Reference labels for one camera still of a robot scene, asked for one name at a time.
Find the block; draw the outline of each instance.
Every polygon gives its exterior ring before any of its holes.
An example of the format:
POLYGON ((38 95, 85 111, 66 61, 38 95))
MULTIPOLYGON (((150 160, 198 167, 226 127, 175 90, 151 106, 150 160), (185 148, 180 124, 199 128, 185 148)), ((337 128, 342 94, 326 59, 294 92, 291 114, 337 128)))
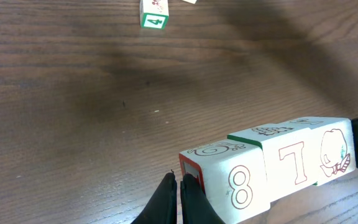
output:
POLYGON ((192 3, 192 4, 196 4, 196 1, 197 0, 184 0, 185 2, 190 2, 190 3, 192 3))
POLYGON ((308 127, 295 129, 280 124, 264 124, 229 134, 228 139, 262 148, 268 186, 273 202, 316 182, 316 151, 308 127))
POLYGON ((347 118, 303 117, 281 123, 311 129, 318 151, 315 185, 323 185, 356 169, 352 123, 347 118))
POLYGON ((164 29, 169 19, 168 0, 140 0, 140 26, 164 29))
POLYGON ((239 223, 270 208, 261 148, 229 139, 183 151, 182 174, 191 173, 221 219, 239 223))

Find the white block with number 8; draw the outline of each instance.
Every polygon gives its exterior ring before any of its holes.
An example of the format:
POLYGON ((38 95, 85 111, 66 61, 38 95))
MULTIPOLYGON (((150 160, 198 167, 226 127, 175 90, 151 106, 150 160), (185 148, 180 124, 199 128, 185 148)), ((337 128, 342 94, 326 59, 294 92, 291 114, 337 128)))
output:
POLYGON ((200 182, 206 198, 226 224, 238 223, 270 208, 261 148, 222 140, 179 154, 182 174, 200 182))
POLYGON ((140 26, 151 29, 164 29, 169 18, 167 0, 141 0, 140 26))
POLYGON ((318 161, 316 185, 322 185, 356 169, 352 123, 347 118, 304 117, 281 123, 295 129, 308 127, 318 161))
POLYGON ((316 182, 316 152, 310 128, 265 124, 229 134, 228 139, 259 146, 266 166, 270 202, 316 182))

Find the green number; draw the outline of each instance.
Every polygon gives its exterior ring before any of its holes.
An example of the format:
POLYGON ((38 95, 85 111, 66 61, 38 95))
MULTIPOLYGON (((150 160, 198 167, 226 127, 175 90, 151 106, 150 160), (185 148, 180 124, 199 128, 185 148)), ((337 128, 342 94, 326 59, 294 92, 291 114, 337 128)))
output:
POLYGON ((159 19, 156 19, 156 20, 148 19, 147 21, 151 22, 154 25, 158 25, 158 24, 162 23, 162 21, 159 19))

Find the brown wood grain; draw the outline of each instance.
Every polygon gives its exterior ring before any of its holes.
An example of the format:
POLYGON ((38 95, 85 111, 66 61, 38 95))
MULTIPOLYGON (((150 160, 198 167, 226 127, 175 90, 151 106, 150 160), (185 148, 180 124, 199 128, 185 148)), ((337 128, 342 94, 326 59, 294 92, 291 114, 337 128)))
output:
MULTIPOLYGON (((169 3, 0 0, 0 223, 130 223, 182 150, 358 116, 358 1, 169 3)), ((246 223, 358 223, 358 170, 246 223)))

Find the block top face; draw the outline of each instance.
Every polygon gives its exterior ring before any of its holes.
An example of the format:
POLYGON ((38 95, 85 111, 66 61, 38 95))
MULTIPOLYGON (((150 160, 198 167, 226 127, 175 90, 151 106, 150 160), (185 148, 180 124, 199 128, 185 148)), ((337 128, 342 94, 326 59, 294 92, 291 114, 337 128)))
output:
POLYGON ((259 147, 244 142, 225 139, 194 149, 185 150, 180 154, 202 165, 210 164, 214 161, 230 159, 239 154, 246 153, 251 149, 259 149, 259 147))
POLYGON ((302 117, 293 119, 290 121, 282 122, 280 124, 284 125, 294 125, 294 126, 307 126, 310 129, 319 128, 327 124, 333 124, 341 121, 351 122, 348 118, 329 118, 329 117, 302 117))
POLYGON ((227 135, 227 138, 240 142, 249 142, 247 140, 251 140, 254 142, 252 144, 262 147, 262 145, 258 144, 258 142, 264 142, 269 139, 283 136, 285 134, 294 133, 296 131, 299 131, 299 129, 295 129, 290 124, 264 124, 261 126, 231 133, 227 135))
POLYGON ((167 0, 142 0, 144 13, 168 16, 167 0))

